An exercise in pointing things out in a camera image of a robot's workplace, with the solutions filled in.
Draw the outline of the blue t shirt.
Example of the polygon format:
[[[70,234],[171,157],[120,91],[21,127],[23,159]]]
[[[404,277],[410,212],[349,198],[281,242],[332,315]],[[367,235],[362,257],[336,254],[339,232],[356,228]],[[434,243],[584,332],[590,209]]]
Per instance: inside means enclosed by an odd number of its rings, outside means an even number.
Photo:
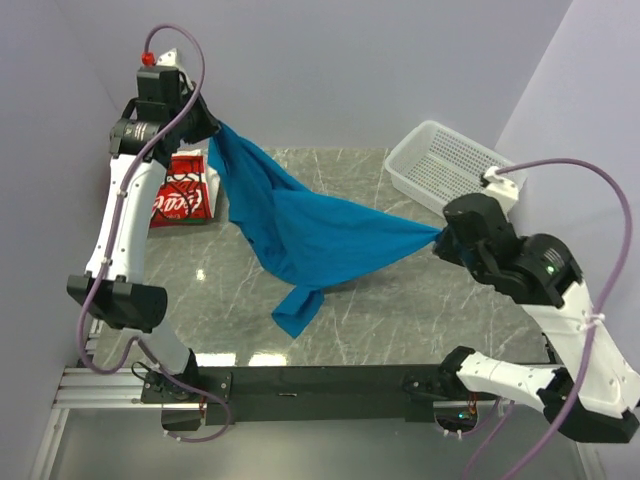
[[[208,163],[229,201],[229,220],[265,271],[292,285],[273,310],[296,338],[326,289],[383,269],[432,243],[440,229],[311,191],[264,150],[221,125]]]

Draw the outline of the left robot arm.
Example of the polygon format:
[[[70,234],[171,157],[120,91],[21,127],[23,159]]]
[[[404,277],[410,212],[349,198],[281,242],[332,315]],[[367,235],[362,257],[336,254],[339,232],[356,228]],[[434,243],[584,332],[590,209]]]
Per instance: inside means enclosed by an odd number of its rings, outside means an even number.
[[[79,319],[93,317],[118,331],[126,351],[138,346],[150,361],[150,383],[179,402],[199,392],[197,361],[165,318],[166,290],[143,282],[146,239],[172,155],[219,129],[198,84],[181,68],[141,67],[137,95],[110,132],[109,192],[96,246],[84,273],[67,280]]]

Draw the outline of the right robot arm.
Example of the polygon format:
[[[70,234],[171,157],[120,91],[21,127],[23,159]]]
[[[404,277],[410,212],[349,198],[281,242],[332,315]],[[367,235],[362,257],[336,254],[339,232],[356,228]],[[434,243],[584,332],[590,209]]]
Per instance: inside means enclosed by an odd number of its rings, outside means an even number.
[[[548,422],[574,386],[580,388],[559,432],[580,443],[625,444],[639,429],[639,375],[625,361],[601,318],[570,249],[544,233],[519,236],[499,202],[471,193],[443,209],[447,222],[434,246],[442,260],[519,305],[554,352],[554,366],[524,366],[459,346],[439,366],[444,395],[487,393],[531,407]]]

